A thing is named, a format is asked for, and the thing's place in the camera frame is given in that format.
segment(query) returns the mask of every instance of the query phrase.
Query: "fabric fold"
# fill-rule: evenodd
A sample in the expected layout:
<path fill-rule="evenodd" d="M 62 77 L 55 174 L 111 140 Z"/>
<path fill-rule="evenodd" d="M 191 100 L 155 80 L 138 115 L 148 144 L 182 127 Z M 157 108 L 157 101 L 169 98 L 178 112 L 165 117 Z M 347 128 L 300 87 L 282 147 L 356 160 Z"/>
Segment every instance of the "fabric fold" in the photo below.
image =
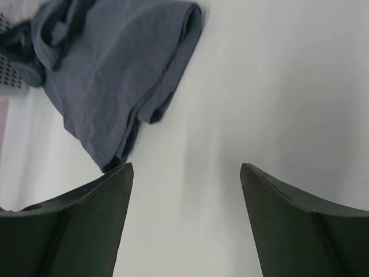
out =
<path fill-rule="evenodd" d="M 13 61 L 14 68 L 28 85 L 32 87 L 43 85 L 46 77 L 45 68 L 33 48 L 29 21 L 0 34 L 0 53 Z"/>
<path fill-rule="evenodd" d="M 65 129 L 107 171 L 111 161 L 125 162 L 141 122 L 161 120 L 201 35 L 202 14 L 186 1 L 53 0 L 29 26 L 45 93 Z"/>

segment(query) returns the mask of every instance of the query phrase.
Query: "dark green plastic part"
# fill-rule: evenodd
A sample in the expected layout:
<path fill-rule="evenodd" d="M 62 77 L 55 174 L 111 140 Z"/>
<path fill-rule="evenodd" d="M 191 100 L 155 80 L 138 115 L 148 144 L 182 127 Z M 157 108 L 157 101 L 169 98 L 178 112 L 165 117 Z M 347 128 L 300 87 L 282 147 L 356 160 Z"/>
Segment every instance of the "dark green plastic part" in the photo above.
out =
<path fill-rule="evenodd" d="M 20 212 L 0 211 L 0 276 L 112 276 L 132 182 L 124 164 Z"/>
<path fill-rule="evenodd" d="M 369 276 L 369 212 L 320 199 L 251 164 L 240 175 L 264 277 Z"/>

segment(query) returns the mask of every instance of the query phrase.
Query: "white table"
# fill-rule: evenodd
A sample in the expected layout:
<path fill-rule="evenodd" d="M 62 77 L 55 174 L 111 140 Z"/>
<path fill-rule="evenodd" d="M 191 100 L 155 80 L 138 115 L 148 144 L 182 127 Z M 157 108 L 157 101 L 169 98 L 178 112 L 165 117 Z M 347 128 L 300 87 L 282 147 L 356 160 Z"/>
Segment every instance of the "white table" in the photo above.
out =
<path fill-rule="evenodd" d="M 143 126 L 130 157 L 115 276 L 261 276 L 243 162 L 369 209 L 368 2 L 200 3 L 201 41 L 164 119 Z M 99 175 L 42 91 L 10 102 L 0 205 L 21 208 Z"/>

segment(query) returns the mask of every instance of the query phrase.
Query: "mesh grid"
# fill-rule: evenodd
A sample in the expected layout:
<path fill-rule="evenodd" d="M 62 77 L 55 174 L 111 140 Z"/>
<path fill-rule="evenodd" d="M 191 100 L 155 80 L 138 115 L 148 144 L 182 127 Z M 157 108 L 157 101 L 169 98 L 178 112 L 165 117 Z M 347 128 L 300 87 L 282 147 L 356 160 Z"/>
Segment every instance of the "mesh grid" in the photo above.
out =
<path fill-rule="evenodd" d="M 11 23 L 0 13 L 0 32 L 7 31 L 11 27 Z M 3 55 L 0 55 L 0 84 L 13 88 L 22 88 L 25 85 L 16 72 L 13 63 Z"/>
<path fill-rule="evenodd" d="M 17 23 L 32 17 L 38 6 L 39 0 L 0 0 L 0 32 L 5 32 Z M 27 89 L 27 85 L 16 72 L 13 63 L 1 54 L 0 85 L 11 90 Z"/>

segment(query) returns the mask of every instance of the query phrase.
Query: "folded fabric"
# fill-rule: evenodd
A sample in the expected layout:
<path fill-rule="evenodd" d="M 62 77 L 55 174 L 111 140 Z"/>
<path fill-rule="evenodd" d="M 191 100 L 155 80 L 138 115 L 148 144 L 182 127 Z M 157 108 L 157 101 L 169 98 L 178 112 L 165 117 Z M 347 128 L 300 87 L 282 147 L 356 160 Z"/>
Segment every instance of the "folded fabric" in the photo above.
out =
<path fill-rule="evenodd" d="M 0 53 L 28 84 L 43 85 L 103 170 L 127 159 L 141 121 L 162 118 L 201 31 L 191 2 L 53 0 L 0 35 Z"/>

